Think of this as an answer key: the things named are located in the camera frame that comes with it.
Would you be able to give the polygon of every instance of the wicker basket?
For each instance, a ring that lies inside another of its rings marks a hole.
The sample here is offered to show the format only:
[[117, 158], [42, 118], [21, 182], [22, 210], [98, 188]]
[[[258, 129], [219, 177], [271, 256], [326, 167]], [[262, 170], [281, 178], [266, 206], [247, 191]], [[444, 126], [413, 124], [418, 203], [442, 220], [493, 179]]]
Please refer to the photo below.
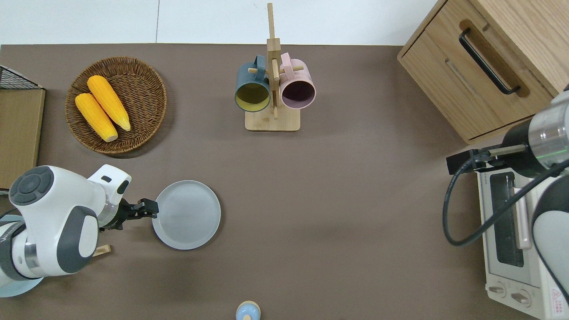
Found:
[[[89, 92], [93, 75], [107, 79], [129, 115], [131, 131], [115, 125], [118, 138], [105, 142], [89, 126], [75, 105], [75, 97]], [[75, 138], [85, 147], [103, 154], [132, 151], [147, 142], [166, 114], [166, 87], [160, 75], [146, 63], [128, 57], [107, 58], [92, 64], [73, 82], [65, 101], [65, 119]]]

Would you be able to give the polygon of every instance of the corn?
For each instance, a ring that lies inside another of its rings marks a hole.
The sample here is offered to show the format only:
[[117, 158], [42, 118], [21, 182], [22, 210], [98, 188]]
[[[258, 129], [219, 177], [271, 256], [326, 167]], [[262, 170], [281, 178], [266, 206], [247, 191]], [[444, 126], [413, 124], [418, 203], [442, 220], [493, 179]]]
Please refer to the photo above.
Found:
[[130, 131], [129, 115], [109, 82], [102, 76], [91, 76], [87, 86], [111, 120], [125, 131]]
[[75, 97], [75, 105], [81, 112], [91, 128], [106, 142], [118, 138], [117, 129], [110, 122], [109, 117], [101, 108], [95, 97], [90, 93], [82, 93]]

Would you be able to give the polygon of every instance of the mug rack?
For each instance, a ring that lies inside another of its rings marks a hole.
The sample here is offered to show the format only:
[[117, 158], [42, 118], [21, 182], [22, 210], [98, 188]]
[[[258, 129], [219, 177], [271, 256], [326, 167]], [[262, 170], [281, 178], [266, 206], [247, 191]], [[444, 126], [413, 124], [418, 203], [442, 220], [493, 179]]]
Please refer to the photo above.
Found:
[[[249, 131], [283, 131], [294, 132], [300, 129], [300, 110], [284, 105], [281, 99], [279, 83], [281, 74], [285, 71], [279, 69], [281, 61], [281, 40], [275, 37], [273, 19], [273, 4], [267, 4], [269, 13], [269, 38], [267, 39], [267, 61], [269, 67], [269, 88], [271, 94], [270, 105], [259, 112], [245, 112], [245, 128]], [[303, 69], [302, 66], [293, 68], [294, 71]], [[249, 68], [249, 72], [256, 73], [257, 69]]]

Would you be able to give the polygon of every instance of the brown tabletop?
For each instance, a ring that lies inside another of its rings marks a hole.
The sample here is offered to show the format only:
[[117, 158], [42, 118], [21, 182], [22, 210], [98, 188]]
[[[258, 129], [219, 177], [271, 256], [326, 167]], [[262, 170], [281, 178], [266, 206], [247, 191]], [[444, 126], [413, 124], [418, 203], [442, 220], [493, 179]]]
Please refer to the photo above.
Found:
[[[249, 132], [235, 73], [265, 49], [2, 46], [1, 64], [47, 88], [39, 165], [86, 177], [119, 167], [133, 177], [131, 203], [197, 180], [217, 194], [222, 219], [192, 251], [164, 245], [148, 218], [127, 221], [100, 234], [112, 253], [1, 299], [0, 319], [234, 319], [245, 300], [265, 320], [530, 318], [487, 297], [481, 240], [444, 239], [445, 157], [466, 146], [397, 62], [401, 48], [283, 45], [309, 66], [316, 100], [298, 132]], [[64, 110], [75, 77], [111, 56], [153, 66], [168, 93], [156, 136], [116, 158], [83, 147]], [[475, 181], [462, 178], [453, 194], [457, 237], [480, 224]]]

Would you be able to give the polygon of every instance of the mug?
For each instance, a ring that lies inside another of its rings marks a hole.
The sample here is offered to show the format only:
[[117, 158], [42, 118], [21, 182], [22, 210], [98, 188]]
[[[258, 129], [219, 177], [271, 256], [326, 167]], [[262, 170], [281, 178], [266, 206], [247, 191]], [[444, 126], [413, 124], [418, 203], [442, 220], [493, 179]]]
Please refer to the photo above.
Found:
[[[279, 84], [281, 101], [289, 108], [306, 108], [316, 97], [316, 88], [312, 83], [306, 63], [298, 59], [290, 59], [288, 52], [282, 54], [281, 59], [283, 61], [281, 69], [284, 69], [284, 74], [280, 75], [281, 83]], [[292, 70], [293, 67], [300, 65], [304, 69]]]
[[[249, 68], [257, 69], [250, 73]], [[270, 101], [269, 78], [265, 75], [265, 57], [257, 55], [255, 62], [247, 62], [237, 71], [235, 102], [247, 112], [265, 109]]]

